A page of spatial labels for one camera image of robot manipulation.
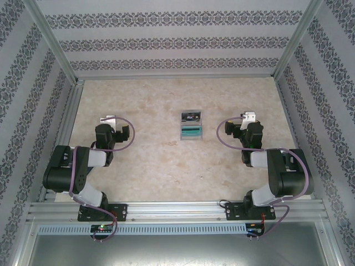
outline patterned wallpaper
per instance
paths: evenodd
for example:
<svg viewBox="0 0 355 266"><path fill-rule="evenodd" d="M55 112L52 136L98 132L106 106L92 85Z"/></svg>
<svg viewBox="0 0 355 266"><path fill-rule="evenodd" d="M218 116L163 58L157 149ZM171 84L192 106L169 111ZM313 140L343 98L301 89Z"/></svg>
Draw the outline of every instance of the patterned wallpaper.
<svg viewBox="0 0 355 266"><path fill-rule="evenodd" d="M278 86L346 265L355 265L355 8L326 0Z"/></svg>
<svg viewBox="0 0 355 266"><path fill-rule="evenodd" d="M79 77L272 74L310 0L42 0Z"/></svg>
<svg viewBox="0 0 355 266"><path fill-rule="evenodd" d="M0 265L36 201L72 86L21 0L0 1Z"/></svg>

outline black cable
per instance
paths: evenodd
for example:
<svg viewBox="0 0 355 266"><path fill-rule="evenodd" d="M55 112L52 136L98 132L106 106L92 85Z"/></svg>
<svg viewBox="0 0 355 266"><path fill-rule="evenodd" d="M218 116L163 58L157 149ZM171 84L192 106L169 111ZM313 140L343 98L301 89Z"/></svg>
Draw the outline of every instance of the black cable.
<svg viewBox="0 0 355 266"><path fill-rule="evenodd" d="M228 203L232 203L232 202L227 201L227 200L225 200L225 199L221 199L221 200L219 201L218 205L219 205L221 208L223 208L223 209L226 209L226 206L222 206L222 205L221 205L221 202L222 202L222 201L225 201L225 202L228 202Z"/></svg>

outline small box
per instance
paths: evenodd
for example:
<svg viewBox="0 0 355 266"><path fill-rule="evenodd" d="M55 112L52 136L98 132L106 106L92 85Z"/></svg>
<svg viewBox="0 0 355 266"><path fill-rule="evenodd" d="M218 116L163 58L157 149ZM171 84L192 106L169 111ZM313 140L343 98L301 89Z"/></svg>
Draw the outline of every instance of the small box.
<svg viewBox="0 0 355 266"><path fill-rule="evenodd" d="M180 123L180 140L202 140L201 110L182 111Z"/></svg>

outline vent slot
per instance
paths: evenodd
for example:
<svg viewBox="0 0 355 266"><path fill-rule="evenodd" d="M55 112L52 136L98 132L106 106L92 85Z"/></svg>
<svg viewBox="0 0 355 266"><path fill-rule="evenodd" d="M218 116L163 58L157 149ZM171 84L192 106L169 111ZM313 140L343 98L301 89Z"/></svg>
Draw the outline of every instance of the vent slot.
<svg viewBox="0 0 355 266"><path fill-rule="evenodd" d="M45 224L39 227L39 235L80 236L89 235L89 224ZM182 234L246 234L244 223L228 224L118 224L116 234L122 236L182 235Z"/></svg>

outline metal rail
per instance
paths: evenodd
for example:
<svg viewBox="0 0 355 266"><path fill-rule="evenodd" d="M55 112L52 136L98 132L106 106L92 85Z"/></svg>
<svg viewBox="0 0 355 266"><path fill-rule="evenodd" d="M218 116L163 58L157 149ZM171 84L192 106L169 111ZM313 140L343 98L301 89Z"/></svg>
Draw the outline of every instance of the metal rail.
<svg viewBox="0 0 355 266"><path fill-rule="evenodd" d="M257 223L253 221L227 221L225 210L218 201L205 202L125 202L128 204L128 223ZM328 214L321 199L285 201L290 212L284 222L328 221ZM77 224L79 205L71 202L32 203L27 215L27 224ZM276 222L285 213L285 208L275 208Z"/></svg>

